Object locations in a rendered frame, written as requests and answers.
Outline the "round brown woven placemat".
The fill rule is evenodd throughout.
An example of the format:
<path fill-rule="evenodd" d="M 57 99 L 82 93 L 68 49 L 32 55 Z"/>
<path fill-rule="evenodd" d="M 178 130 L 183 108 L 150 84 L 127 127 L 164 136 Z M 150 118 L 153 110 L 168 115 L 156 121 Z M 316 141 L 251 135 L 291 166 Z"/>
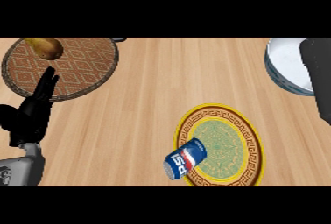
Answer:
<path fill-rule="evenodd" d="M 1 77 L 10 90 L 28 97 L 48 67 L 59 76 L 51 102 L 78 98 L 96 90 L 113 74 L 119 51 L 110 38 L 57 38 L 63 54 L 56 60 L 41 59 L 32 47 L 19 39 L 1 61 Z"/>

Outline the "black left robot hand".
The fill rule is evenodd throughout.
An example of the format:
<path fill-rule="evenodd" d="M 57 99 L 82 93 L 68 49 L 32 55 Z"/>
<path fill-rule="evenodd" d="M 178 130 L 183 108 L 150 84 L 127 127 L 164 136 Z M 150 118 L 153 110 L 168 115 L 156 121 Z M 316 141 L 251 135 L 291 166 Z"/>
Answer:
<path fill-rule="evenodd" d="M 8 131 L 10 147 L 25 143 L 38 144 L 44 138 L 56 84 L 57 76 L 50 66 L 41 75 L 34 93 L 23 99 L 19 108 L 0 104 L 0 128 Z"/>

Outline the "blue soda can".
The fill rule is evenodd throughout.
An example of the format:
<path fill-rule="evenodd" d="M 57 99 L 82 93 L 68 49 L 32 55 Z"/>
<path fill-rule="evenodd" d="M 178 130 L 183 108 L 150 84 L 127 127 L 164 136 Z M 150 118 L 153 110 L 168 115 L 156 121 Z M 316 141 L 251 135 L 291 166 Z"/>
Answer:
<path fill-rule="evenodd" d="M 180 179 L 206 158 L 206 150 L 198 138 L 193 138 L 164 158 L 162 168 L 170 179 Z"/>

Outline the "yellow rimmed patterned plate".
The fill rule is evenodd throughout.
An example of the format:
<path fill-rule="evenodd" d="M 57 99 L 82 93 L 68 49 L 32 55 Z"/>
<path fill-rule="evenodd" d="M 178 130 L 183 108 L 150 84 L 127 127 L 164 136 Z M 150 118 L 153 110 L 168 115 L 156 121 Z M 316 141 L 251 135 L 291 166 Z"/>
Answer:
<path fill-rule="evenodd" d="M 183 115 L 172 138 L 177 149 L 198 138 L 206 158 L 183 176 L 189 186 L 257 186 L 264 174 L 264 148 L 242 113 L 220 103 L 203 103 Z"/>

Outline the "brown potato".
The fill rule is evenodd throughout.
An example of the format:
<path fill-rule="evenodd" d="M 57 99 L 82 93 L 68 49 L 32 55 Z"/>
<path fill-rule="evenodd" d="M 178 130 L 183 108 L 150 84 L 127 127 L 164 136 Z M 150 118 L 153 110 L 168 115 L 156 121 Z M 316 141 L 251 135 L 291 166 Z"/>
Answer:
<path fill-rule="evenodd" d="M 25 38 L 25 42 L 42 60 L 56 60 L 60 58 L 63 46 L 54 38 Z"/>

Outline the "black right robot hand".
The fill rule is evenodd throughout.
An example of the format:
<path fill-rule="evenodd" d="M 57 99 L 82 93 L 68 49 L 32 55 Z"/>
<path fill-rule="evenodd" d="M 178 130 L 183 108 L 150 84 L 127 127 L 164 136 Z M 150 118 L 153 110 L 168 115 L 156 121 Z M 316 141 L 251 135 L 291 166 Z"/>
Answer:
<path fill-rule="evenodd" d="M 331 38 L 307 38 L 300 46 L 320 118 L 331 125 Z"/>

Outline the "white bowl with blue rim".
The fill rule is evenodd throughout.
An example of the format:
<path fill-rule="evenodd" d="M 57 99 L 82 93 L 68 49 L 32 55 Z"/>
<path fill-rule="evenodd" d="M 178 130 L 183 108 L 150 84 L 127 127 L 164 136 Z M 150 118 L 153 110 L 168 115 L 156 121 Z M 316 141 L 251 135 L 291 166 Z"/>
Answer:
<path fill-rule="evenodd" d="M 298 46 L 305 38 L 270 38 L 263 54 L 264 69 L 273 83 L 297 95 L 313 96 L 310 76 Z"/>

